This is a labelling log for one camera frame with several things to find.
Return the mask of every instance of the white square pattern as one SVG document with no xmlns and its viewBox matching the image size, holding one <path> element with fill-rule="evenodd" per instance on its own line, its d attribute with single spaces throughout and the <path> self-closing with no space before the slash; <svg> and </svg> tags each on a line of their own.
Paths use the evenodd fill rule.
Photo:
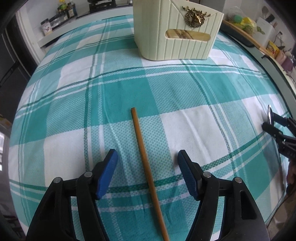
<svg viewBox="0 0 296 241">
<path fill-rule="evenodd" d="M 96 43 L 101 40 L 102 34 L 96 34 L 87 38 L 82 39 L 79 44 L 77 45 L 76 49 L 82 48 L 87 44 Z"/>
<path fill-rule="evenodd" d="M 50 55 L 47 55 L 47 56 L 41 61 L 41 63 L 39 64 L 38 67 L 40 68 L 41 66 L 44 66 L 44 65 L 50 63 L 50 62 L 53 60 L 53 58 L 56 56 L 56 54 L 57 54 L 57 52 L 54 52 L 54 53 L 52 53 L 52 54 L 50 54 Z"/>
<path fill-rule="evenodd" d="M 56 42 L 56 45 L 68 40 L 70 38 L 70 36 L 71 36 L 71 34 L 68 34 L 68 35 L 66 35 L 64 37 L 59 38 L 58 41 Z"/>
<path fill-rule="evenodd" d="M 222 36 L 220 34 L 217 34 L 217 38 L 220 39 L 223 42 L 230 43 L 230 41 L 227 38 L 225 38 L 224 36 Z"/>
<path fill-rule="evenodd" d="M 19 182 L 19 164 L 18 164 L 19 146 L 9 147 L 8 176 L 10 179 Z"/>
<path fill-rule="evenodd" d="M 262 104 L 259 102 L 257 96 L 243 99 L 242 102 L 249 112 L 257 134 L 260 134 L 263 131 L 261 127 L 262 123 L 267 121 L 267 106 L 265 109 L 263 109 Z"/>
<path fill-rule="evenodd" d="M 285 113 L 285 110 L 283 109 L 283 106 L 280 103 L 279 96 L 272 94 L 272 95 L 269 95 L 269 97 L 272 100 L 271 104 L 273 104 L 272 111 L 277 113 L 278 115 L 283 115 Z"/>
<path fill-rule="evenodd" d="M 66 64 L 61 70 L 61 77 L 57 89 L 72 84 L 73 82 L 88 79 L 92 61 L 93 56 L 91 55 Z"/>
<path fill-rule="evenodd" d="M 88 32 L 93 31 L 93 30 L 96 30 L 98 28 L 102 28 L 105 25 L 106 25 L 106 23 L 100 23 L 100 24 L 97 24 L 97 25 L 90 26 Z"/>
<path fill-rule="evenodd" d="M 161 114 L 161 120 L 174 161 L 184 149 L 193 162 L 201 166 L 228 154 L 224 138 L 209 106 Z"/>
<path fill-rule="evenodd" d="M 44 178 L 48 187 L 55 177 L 78 178 L 85 172 L 84 130 L 56 134 L 44 140 Z"/>
<path fill-rule="evenodd" d="M 22 97 L 20 99 L 20 103 L 19 103 L 19 107 L 22 106 L 22 105 L 25 105 L 27 103 L 29 103 L 29 98 L 31 96 L 31 93 L 33 92 L 33 89 L 34 89 L 34 85 L 35 83 L 33 83 L 32 85 L 28 86 L 24 93 L 22 94 Z"/>
<path fill-rule="evenodd" d="M 241 55 L 242 60 L 246 63 L 246 65 L 249 67 L 249 69 L 254 71 L 259 71 L 257 67 L 254 65 L 254 63 L 249 59 L 249 57 Z"/>
<path fill-rule="evenodd" d="M 148 60 L 145 59 L 144 57 L 141 56 L 141 60 L 142 60 L 142 64 L 144 67 L 150 67 L 150 66 L 158 66 L 158 65 L 165 65 L 165 64 L 181 64 L 181 61 L 178 59 L 174 59 L 174 60 L 163 60 L 163 61 L 152 61 L 152 60 Z"/>
<path fill-rule="evenodd" d="M 228 57 L 223 53 L 220 49 L 211 49 L 209 53 L 209 57 L 215 62 L 217 65 L 229 65 L 233 66 L 233 63 Z"/>
</svg>

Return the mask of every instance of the bottle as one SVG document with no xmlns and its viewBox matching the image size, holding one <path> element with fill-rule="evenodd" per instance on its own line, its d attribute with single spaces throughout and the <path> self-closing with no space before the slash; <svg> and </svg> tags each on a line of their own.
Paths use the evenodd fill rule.
<svg viewBox="0 0 296 241">
<path fill-rule="evenodd" d="M 42 30 L 43 30 L 43 33 L 45 36 L 52 33 L 52 27 L 49 23 L 48 18 L 41 22 L 41 26 L 42 26 Z"/>
<path fill-rule="evenodd" d="M 68 3 L 68 17 L 69 18 L 74 17 L 74 11 L 73 11 L 71 3 Z"/>
<path fill-rule="evenodd" d="M 61 11 L 64 11 L 65 9 L 67 9 L 67 4 L 65 0 L 59 0 L 59 8 Z"/>
<path fill-rule="evenodd" d="M 70 1 L 71 3 L 71 6 L 72 6 L 72 9 L 73 9 L 73 12 L 74 12 L 74 16 L 77 16 L 77 11 L 76 11 L 76 5 L 75 3 L 73 3 L 73 1 Z"/>
<path fill-rule="evenodd" d="M 64 15 L 64 21 L 66 21 L 68 19 L 68 11 L 67 10 L 63 10 L 62 14 Z"/>
</svg>

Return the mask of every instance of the blue gripper pad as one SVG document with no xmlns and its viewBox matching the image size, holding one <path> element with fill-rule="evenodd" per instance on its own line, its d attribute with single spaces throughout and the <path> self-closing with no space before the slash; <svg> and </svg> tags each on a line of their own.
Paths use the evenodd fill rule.
<svg viewBox="0 0 296 241">
<path fill-rule="evenodd" d="M 181 151 L 178 152 L 178 164 L 186 183 L 189 194 L 194 197 L 195 200 L 199 197 L 197 189 L 197 181 L 195 180 L 183 154 Z"/>
<path fill-rule="evenodd" d="M 111 149 L 104 159 L 105 165 L 102 174 L 98 179 L 98 187 L 96 191 L 96 196 L 100 200 L 107 192 L 109 184 L 111 182 L 112 176 L 114 174 L 116 165 L 118 161 L 117 151 Z"/>
</svg>

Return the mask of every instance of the spice jar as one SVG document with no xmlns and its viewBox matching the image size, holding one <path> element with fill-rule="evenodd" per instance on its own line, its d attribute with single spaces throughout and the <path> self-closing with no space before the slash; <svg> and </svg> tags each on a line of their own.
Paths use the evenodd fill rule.
<svg viewBox="0 0 296 241">
<path fill-rule="evenodd" d="M 69 15 L 68 16 L 69 18 L 74 17 L 74 11 L 73 11 L 71 3 L 68 3 L 68 15 Z"/>
<path fill-rule="evenodd" d="M 286 58 L 287 56 L 285 55 L 285 53 L 282 50 L 280 50 L 278 55 L 276 56 L 276 61 L 281 65 Z"/>
<path fill-rule="evenodd" d="M 50 25 L 50 22 L 48 21 L 48 18 L 41 22 L 41 26 L 45 36 L 52 33 L 52 27 Z"/>
<path fill-rule="evenodd" d="M 59 0 L 59 8 L 61 11 L 67 9 L 67 4 L 66 4 L 65 0 Z"/>
</svg>

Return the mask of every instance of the green ball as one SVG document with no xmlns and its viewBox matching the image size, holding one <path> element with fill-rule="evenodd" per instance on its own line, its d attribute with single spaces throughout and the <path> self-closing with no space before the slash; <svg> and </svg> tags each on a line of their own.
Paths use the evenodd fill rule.
<svg viewBox="0 0 296 241">
<path fill-rule="evenodd" d="M 235 15 L 234 18 L 233 18 L 233 21 L 235 23 L 241 23 L 242 21 L 242 16 L 241 15 Z"/>
</svg>

